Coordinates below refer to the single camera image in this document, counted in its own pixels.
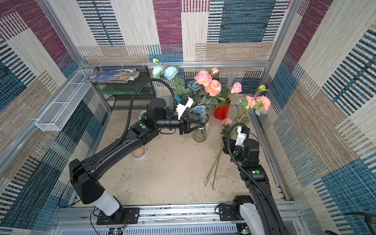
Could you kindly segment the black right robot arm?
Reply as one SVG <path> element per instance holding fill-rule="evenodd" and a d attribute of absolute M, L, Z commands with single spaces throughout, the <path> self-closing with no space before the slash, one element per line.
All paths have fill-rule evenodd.
<path fill-rule="evenodd" d="M 238 135 L 244 135 L 245 140 L 240 146 L 231 147 L 231 134 L 238 127 Z M 234 214 L 245 221 L 253 235 L 288 235 L 289 231 L 277 209 L 265 171 L 258 159 L 247 159 L 251 152 L 249 132 L 245 123 L 236 123 L 230 127 L 224 143 L 250 193 L 250 196 L 234 198 Z"/>

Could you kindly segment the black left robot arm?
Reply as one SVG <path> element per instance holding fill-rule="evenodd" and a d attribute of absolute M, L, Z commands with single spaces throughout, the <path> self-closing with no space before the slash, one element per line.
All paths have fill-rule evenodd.
<path fill-rule="evenodd" d="M 123 214 L 122 205 L 99 183 L 100 178 L 123 157 L 158 136 L 161 129 L 177 129 L 183 135 L 204 127 L 203 118 L 187 110 L 192 104 L 192 98 L 182 97 L 167 107 L 164 99 L 153 98 L 142 118 L 134 125 L 128 123 L 119 139 L 87 159 L 72 160 L 70 183 L 82 203 L 94 205 L 108 217 Z"/>

